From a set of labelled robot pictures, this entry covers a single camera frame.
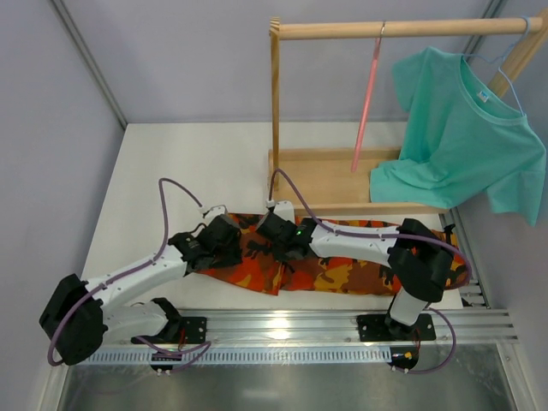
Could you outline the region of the orange camouflage trousers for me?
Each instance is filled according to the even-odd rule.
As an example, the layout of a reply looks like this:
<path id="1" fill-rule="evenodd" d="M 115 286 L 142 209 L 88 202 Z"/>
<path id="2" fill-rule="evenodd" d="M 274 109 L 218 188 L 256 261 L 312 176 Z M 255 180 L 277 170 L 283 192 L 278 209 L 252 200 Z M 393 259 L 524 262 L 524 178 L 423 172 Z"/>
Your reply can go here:
<path id="1" fill-rule="evenodd" d="M 281 291 L 316 291 L 351 295 L 394 295 L 402 287 L 393 271 L 381 264 L 344 257 L 275 260 L 271 244 L 256 233 L 259 214 L 228 215 L 241 232 L 239 249 L 221 254 L 200 273 L 267 295 Z"/>

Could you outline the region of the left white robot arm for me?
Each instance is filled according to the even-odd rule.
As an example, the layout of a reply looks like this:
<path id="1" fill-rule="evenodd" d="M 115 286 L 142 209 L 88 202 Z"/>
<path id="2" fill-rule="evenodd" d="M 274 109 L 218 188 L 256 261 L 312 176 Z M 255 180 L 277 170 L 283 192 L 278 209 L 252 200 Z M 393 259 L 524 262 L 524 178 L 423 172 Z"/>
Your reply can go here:
<path id="1" fill-rule="evenodd" d="M 140 307 L 129 302 L 190 273 L 239 265 L 241 229 L 227 214 L 215 216 L 198 234 L 177 233 L 137 265 L 102 277 L 63 278 L 39 317 L 50 338 L 51 365 L 76 365 L 103 344 L 134 337 L 168 340 L 182 318 L 165 298 Z"/>

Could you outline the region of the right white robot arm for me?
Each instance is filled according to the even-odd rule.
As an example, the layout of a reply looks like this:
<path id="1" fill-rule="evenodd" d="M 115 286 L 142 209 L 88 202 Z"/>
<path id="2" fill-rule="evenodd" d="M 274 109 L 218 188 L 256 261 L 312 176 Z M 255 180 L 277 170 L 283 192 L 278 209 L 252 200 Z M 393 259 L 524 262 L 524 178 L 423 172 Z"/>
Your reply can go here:
<path id="1" fill-rule="evenodd" d="M 401 289 L 386 313 L 384 326 L 396 340 L 415 335 L 422 311 L 443 299 L 456 249 L 439 240 L 423 223 L 406 218 L 399 226 L 352 227 L 306 217 L 300 223 L 270 211 L 256 232 L 282 262 L 348 258 L 391 270 Z"/>

